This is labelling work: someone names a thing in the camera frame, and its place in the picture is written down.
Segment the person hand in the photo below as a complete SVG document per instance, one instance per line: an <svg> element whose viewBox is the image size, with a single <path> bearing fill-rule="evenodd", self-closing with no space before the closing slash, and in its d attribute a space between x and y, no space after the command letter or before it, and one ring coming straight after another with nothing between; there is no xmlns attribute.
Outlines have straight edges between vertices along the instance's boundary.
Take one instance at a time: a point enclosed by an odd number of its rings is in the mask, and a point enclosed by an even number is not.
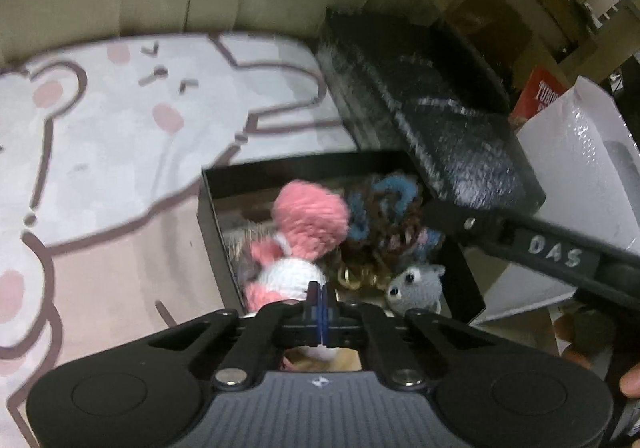
<svg viewBox="0 0 640 448"><path fill-rule="evenodd" d="M620 378L620 391L629 399L640 398L640 364L635 364Z"/></svg>

